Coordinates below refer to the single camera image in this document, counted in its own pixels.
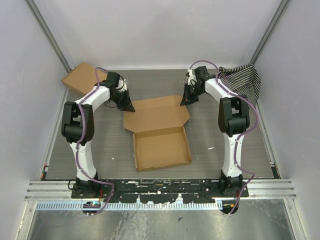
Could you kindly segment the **brown cardboard box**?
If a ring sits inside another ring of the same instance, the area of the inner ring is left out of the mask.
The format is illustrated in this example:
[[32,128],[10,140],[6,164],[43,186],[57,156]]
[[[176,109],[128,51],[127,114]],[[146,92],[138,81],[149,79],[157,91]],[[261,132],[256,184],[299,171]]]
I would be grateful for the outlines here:
[[83,62],[64,77],[62,83],[69,90],[83,97],[88,94],[97,83],[95,67]]
[[188,109],[180,95],[133,101],[134,112],[123,113],[123,127],[133,133],[138,172],[192,163],[185,124]]

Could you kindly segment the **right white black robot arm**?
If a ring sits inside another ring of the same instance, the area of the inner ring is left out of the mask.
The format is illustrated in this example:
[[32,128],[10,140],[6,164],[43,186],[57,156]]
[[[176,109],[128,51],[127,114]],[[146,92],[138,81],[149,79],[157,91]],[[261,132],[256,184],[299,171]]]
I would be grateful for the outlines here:
[[189,76],[184,84],[180,105],[198,102],[203,93],[211,95],[219,103],[218,128],[224,137],[224,162],[218,187],[221,194],[229,198],[243,185],[242,143],[250,126],[249,106],[220,79],[196,79],[195,76]]

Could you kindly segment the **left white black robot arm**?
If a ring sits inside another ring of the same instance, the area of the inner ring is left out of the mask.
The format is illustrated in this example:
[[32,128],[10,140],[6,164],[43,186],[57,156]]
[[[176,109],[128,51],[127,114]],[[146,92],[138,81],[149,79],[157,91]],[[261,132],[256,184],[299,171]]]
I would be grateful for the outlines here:
[[108,101],[114,102],[120,111],[136,111],[123,77],[97,83],[88,94],[76,101],[67,101],[63,106],[61,134],[73,151],[76,165],[72,190],[91,199],[97,197],[106,184],[99,180],[91,143],[95,134],[94,112]]

